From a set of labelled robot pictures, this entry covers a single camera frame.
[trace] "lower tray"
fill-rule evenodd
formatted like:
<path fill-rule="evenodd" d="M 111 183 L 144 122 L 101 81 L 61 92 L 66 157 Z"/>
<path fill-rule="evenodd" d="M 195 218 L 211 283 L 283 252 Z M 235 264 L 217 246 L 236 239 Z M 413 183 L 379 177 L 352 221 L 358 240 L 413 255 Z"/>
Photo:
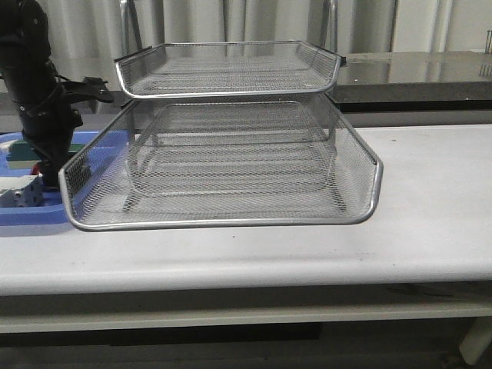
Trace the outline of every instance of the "lower tray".
<path fill-rule="evenodd" d="M 70 221 L 101 231 L 358 223 L 381 174 L 324 95 L 285 95 L 133 102 L 60 181 Z"/>

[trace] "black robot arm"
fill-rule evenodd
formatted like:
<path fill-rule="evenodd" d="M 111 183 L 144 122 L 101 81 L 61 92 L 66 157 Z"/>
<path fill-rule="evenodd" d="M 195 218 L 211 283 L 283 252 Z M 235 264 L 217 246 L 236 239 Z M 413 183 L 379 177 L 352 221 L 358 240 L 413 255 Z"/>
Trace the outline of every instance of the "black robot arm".
<path fill-rule="evenodd" d="M 24 139 L 41 158 L 47 186 L 58 186 L 73 131 L 82 125 L 71 104 L 113 97 L 100 78 L 62 81 L 50 60 L 48 17 L 35 0 L 0 0 L 0 71 L 18 108 Z"/>

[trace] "gray countertop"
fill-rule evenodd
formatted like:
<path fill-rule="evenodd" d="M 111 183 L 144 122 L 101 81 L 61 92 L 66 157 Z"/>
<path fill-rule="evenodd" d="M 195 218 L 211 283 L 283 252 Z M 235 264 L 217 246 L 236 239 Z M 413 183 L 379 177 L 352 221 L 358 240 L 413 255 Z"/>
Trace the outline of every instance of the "gray countertop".
<path fill-rule="evenodd" d="M 60 74 L 74 80 L 100 76 L 119 91 L 112 59 L 56 59 Z M 8 110 L 0 81 L 0 111 Z M 396 52 L 347 55 L 338 86 L 338 103 L 373 101 L 466 101 L 492 99 L 492 55 L 477 52 Z"/>

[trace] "upper tray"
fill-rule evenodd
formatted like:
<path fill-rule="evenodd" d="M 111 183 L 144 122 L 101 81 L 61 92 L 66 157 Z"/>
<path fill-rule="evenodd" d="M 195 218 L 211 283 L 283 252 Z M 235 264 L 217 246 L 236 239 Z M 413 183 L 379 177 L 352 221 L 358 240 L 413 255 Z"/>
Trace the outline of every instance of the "upper tray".
<path fill-rule="evenodd" d="M 118 59 L 132 98 L 321 92 L 337 81 L 341 57 L 300 41 L 163 44 Z"/>

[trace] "silver wire mesh tray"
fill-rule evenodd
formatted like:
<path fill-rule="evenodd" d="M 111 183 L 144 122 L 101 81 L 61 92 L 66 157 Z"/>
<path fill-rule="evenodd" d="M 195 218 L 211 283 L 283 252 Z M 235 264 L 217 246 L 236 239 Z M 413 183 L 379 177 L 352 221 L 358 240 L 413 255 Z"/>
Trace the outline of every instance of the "silver wire mesh tray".
<path fill-rule="evenodd" d="M 358 223 L 381 174 L 328 99 L 308 94 L 133 101 L 60 182 L 70 221 L 102 231 Z"/>
<path fill-rule="evenodd" d="M 337 80 L 341 57 L 306 42 L 163 44 L 116 61 L 137 99 L 319 92 Z"/>

